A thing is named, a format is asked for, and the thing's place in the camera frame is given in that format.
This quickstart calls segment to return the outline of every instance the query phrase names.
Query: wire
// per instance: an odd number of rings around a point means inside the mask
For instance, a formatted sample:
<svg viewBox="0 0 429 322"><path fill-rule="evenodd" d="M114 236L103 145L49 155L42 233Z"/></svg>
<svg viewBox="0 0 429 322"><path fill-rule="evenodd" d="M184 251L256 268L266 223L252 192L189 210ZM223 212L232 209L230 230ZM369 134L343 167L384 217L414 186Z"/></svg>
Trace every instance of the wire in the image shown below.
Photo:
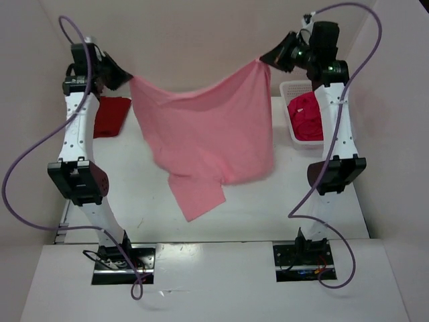
<svg viewBox="0 0 429 322"><path fill-rule="evenodd" d="M117 249L119 250L119 252L121 253L121 255L124 257L125 261L128 263L129 267L132 268L132 270L134 271L135 276L137 277L137 280L134 282L133 286L131 287L131 297L134 300L139 300L143 297L143 282L142 282L142 278L144 278L147 275L150 274L142 274L140 275L139 272L137 271L137 268L133 265L133 263L131 263L130 258L128 257L128 255L125 253L125 251L122 249L121 245L119 245L119 243L115 240L115 238L106 230L104 230L104 228L102 227L97 227L97 226L77 226L77 227L45 227L45 226L41 226L41 225L37 225L35 223L32 223L31 221L28 221L27 219L23 218L22 216L20 216L15 209L13 209L13 207L11 206L9 199L7 198L7 183L9 181L9 178L13 172L13 170L15 170L16 166L31 152L33 152L38 146L42 145L44 142L46 142L48 139L50 139L51 137L53 137L54 135L56 135L58 132L60 132L62 129L64 129L68 124L70 124L71 122L73 122L73 120L76 118L76 116L78 115L79 111L82 109L83 105L85 104L86 98L88 97L88 94L90 93L90 84L91 84L91 78L93 75L93 71L92 71L92 67L91 67L91 63L90 63L90 56L89 56L89 50L88 50L88 46L85 43L85 39L84 36L82 35L82 32L79 30L78 26L69 18L66 17L65 15L61 15L58 18L58 23L60 24L61 30L64 33L64 35L66 36L66 38L68 39L68 41L72 44L73 41L70 39L70 37L68 36L68 34L66 33L64 26L62 24L62 21L66 20L72 27L73 29L76 31L76 33L79 36L80 41L82 42L84 51L85 51L85 56L86 56L86 61L87 61L87 74L86 74L86 79L88 80L86 82L86 86L85 86L85 90L84 90L84 94L83 94L83 98L80 101L80 103L78 104L78 107L76 108L76 113L71 115L66 122L64 122L62 125L60 125L59 127L57 127L54 131L52 131L51 133L49 133L48 135L46 135L44 138L42 138L40 141L36 142L35 144L33 144L32 146L30 146L26 151L24 151L21 155L19 155L15 161L12 162L11 166L9 167L9 169L7 169L6 173L5 173L5 177L3 178L3 183L1 185L1 197L3 199L3 202L5 203L6 209L20 222L22 222L23 224L30 226L32 228L35 229L39 229L39 230L44 230L44 231L69 231L69 230L80 230L80 229L92 229L92 230L97 230L97 231L101 231L103 232L117 247ZM140 293L139 295L135 296L134 295L134 288L136 285L139 285L140 288Z"/></svg>
<svg viewBox="0 0 429 322"><path fill-rule="evenodd" d="M66 70L66 76L70 76L72 74L73 68L74 68L73 63L68 65L67 70Z"/></svg>
<svg viewBox="0 0 429 322"><path fill-rule="evenodd" d="M290 264L290 266L288 267L288 268L286 268L285 270L279 265L279 267L280 267L280 271L282 272L282 273L286 273L286 272L289 272L295 265L296 265L296 262L298 261L298 258L299 258L300 256L299 256L299 253L298 252L296 252L296 254L295 254L295 257L294 257L294 260L292 260L292 264Z"/></svg>
<svg viewBox="0 0 429 322"><path fill-rule="evenodd" d="M374 55L374 53L377 51L379 45L380 45L380 41L381 41L381 36L383 34L383 28L381 26L381 21L380 18L378 17L378 15L376 14L376 12L374 12L374 10L372 10L370 7L363 5L362 3L358 3L358 2L344 2L344 3L337 3L335 5L330 5L328 7L325 7L321 10L316 11L316 14L337 8L337 7L345 7L345 6L353 6L353 7L360 7L366 11L369 12L369 14L371 14L374 19L375 22L377 23L377 27L378 27L378 37L377 37L377 41L375 42L375 45L372 49L372 51L369 53L368 57L366 57L366 59L362 62L362 64L357 68L357 70L351 75L349 81L347 82L347 84L345 85L344 89L343 89L343 93L341 94L341 98L340 98L340 102L344 101L344 98L346 96L347 91L349 90L350 84L353 82L353 80L356 78L356 76L360 73L360 71L363 69L363 67L365 67L365 65L368 63L368 61L372 58L372 56ZM322 225L328 227L330 230L332 230L333 232L335 232L340 239L344 242L344 244L346 245L351 259L352 259L352 263L353 263L353 267L352 267L352 271L351 274L349 276L349 278L343 282L340 285L327 285L325 284L322 280L321 277L324 273L328 272L331 269L326 269L323 272L320 272L317 276L319 283L321 283L321 285L327 287L327 288L331 288L331 289L337 289L337 288L342 288L346 285L348 285L348 283L350 283L353 279L353 277L355 276L356 273L356 258L355 258L355 254L353 253L353 250L350 247L349 242L345 239L345 237L338 231L336 230L333 226L329 225L328 223L326 223L325 221L317 218L317 217L313 217L313 216L308 216L308 215L295 215L295 213L298 211L298 209L308 200L308 198L310 198L310 195L316 190L317 186L319 185L320 181L323 178L323 175L326 171L326 169L328 168L328 163L330 161L330 157L332 156L332 151L334 150L334 146L335 146L335 142L336 142L336 136L338 135L339 132L339 128L340 128L340 121L341 121L341 114L343 112L343 103L339 103L339 110L338 110L338 116L336 118L336 124L335 124L335 130L334 130L334 135L332 136L332 142L330 143L330 148L328 151L328 154L326 156L326 160L323 163L323 167L322 170L320 171L316 181L314 182L313 186L311 187L311 189L308 191L308 193L304 196L304 198L295 206L295 208L292 209L292 211L289 213L288 218L301 218L301 219L311 219L314 221L317 221L319 223L321 223Z"/></svg>
<svg viewBox="0 0 429 322"><path fill-rule="evenodd" d="M103 56L104 56L104 54L103 54L103 52L101 51L100 47L98 47L98 46L97 46L97 44L94 44L94 47L99 51L100 57L103 57Z"/></svg>
<svg viewBox="0 0 429 322"><path fill-rule="evenodd" d="M319 255L319 258L322 260L322 262L323 262L323 267L322 267L322 270L325 270L326 269L326 267L328 266L328 263L326 262L326 260L324 259L324 257L322 256L322 255Z"/></svg>
<svg viewBox="0 0 429 322"><path fill-rule="evenodd" d="M99 253L93 252L92 250L83 250L82 254L84 254L87 258L89 258L93 262L95 262L97 264L100 264L101 266L107 268L108 270L113 270L109 265L107 265L106 263L103 263L103 261L101 260L101 256L100 256ZM94 254L98 258L93 258L90 254Z"/></svg>
<svg viewBox="0 0 429 322"><path fill-rule="evenodd" d="M311 32L310 32L310 30L308 30L308 29L302 28L302 29L300 30L300 34L301 34L302 32L308 32L308 34L311 36Z"/></svg>

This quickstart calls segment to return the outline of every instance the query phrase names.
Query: pink cloth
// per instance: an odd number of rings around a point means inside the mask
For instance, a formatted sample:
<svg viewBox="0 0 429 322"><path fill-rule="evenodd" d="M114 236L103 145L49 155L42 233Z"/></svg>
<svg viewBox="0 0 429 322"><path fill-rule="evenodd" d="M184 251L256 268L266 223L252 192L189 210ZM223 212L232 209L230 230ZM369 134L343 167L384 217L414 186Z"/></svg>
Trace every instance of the pink cloth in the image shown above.
<svg viewBox="0 0 429 322"><path fill-rule="evenodd" d="M171 93L134 77L135 116L187 221L225 202L222 184L273 168L270 71L256 60L206 89Z"/></svg>

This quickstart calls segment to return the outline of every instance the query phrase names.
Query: white wall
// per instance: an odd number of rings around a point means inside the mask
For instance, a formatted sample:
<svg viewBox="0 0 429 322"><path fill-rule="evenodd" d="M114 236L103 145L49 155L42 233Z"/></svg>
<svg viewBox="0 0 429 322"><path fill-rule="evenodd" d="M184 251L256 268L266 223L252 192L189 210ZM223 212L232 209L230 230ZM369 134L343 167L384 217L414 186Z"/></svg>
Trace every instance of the white wall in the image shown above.
<svg viewBox="0 0 429 322"><path fill-rule="evenodd" d="M368 168L356 190L373 237L387 255L413 322L429 317L429 14L418 0L378 0L378 53L352 85L352 117ZM369 17L348 61L351 70L377 33Z"/></svg>
<svg viewBox="0 0 429 322"><path fill-rule="evenodd" d="M65 115L62 79L70 54L43 8L33 0L0 1L0 176L24 149ZM46 174L58 156L57 136L23 161L7 189L27 219L57 225L62 197ZM1 320L19 321L42 244L48 236L19 223L0 203Z"/></svg>
<svg viewBox="0 0 429 322"><path fill-rule="evenodd" d="M305 13L339 0L41 0L51 20L72 17L97 37L128 72L172 91L212 84L277 46L298 31ZM373 0L360 0L372 4ZM344 58L365 14L358 9L324 13L340 23L339 56ZM281 80L273 74L278 93Z"/></svg>

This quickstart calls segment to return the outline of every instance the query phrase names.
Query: red garment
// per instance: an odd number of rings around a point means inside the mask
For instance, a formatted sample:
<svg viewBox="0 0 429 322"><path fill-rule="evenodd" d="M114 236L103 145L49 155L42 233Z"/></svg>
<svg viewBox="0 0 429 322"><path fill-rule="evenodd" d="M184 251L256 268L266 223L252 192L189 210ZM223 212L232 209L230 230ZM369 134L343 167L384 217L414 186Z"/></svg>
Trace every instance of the red garment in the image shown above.
<svg viewBox="0 0 429 322"><path fill-rule="evenodd" d="M130 106L131 99L101 97L100 107L95 115L94 139L117 136L121 131Z"/></svg>
<svg viewBox="0 0 429 322"><path fill-rule="evenodd" d="M292 99L288 111L297 140L323 141L322 118L314 92Z"/></svg>

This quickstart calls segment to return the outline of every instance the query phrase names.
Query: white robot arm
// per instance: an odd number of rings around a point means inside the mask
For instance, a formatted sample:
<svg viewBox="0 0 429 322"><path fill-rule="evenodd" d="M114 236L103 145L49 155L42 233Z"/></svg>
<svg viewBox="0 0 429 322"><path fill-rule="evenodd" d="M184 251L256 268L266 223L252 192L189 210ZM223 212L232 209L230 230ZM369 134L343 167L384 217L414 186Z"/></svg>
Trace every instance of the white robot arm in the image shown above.
<svg viewBox="0 0 429 322"><path fill-rule="evenodd" d="M305 15L302 29L290 32L273 50L260 60L284 72L292 72L295 67L307 71L312 81L316 100L320 107L324 137L323 158L326 159L338 119L339 105L343 112L336 144L330 156L328 168L317 185L319 195L341 193L345 187L366 167L366 159L360 158L353 141L349 114L349 94L341 101L345 85L349 81L349 69L344 60L337 60L336 53L340 29L338 24L328 21L313 22L314 13ZM324 162L310 164L307 179L315 184Z"/></svg>
<svg viewBox="0 0 429 322"><path fill-rule="evenodd" d="M76 113L76 107L82 100L83 93L71 93L66 98L67 119ZM80 110L74 120L66 127L64 136L64 145L62 146L58 160L64 163L78 161L81 164L91 161L95 166L93 153L93 134L95 115L99 109L100 102L93 93L86 98L83 108ZM81 166L77 164L76 172L78 174ZM109 192L109 179L105 173L101 179L101 189L105 195L98 203L98 200L89 200L92 197L83 197L79 201L73 201L82 212L88 217L92 225L106 229L121 244L124 237L124 230L117 223L115 216L107 200ZM100 246L115 247L115 244L101 231L97 231Z"/></svg>
<svg viewBox="0 0 429 322"><path fill-rule="evenodd" d="M132 76L120 69L107 53L102 53L93 38L87 38L86 45L94 71L93 79L86 79L87 65L83 45L73 44L71 50L74 63L69 66L62 87L67 119L74 119L66 127L58 161L48 164L48 174L62 195L78 206L92 225L108 231L127 252L131 244L124 229L117 223L107 200L109 178L94 161L93 134L103 87L115 90ZM91 93L80 111L77 111L88 81L91 82ZM102 231L97 230L97 234L103 255L111 260L121 257L113 241Z"/></svg>

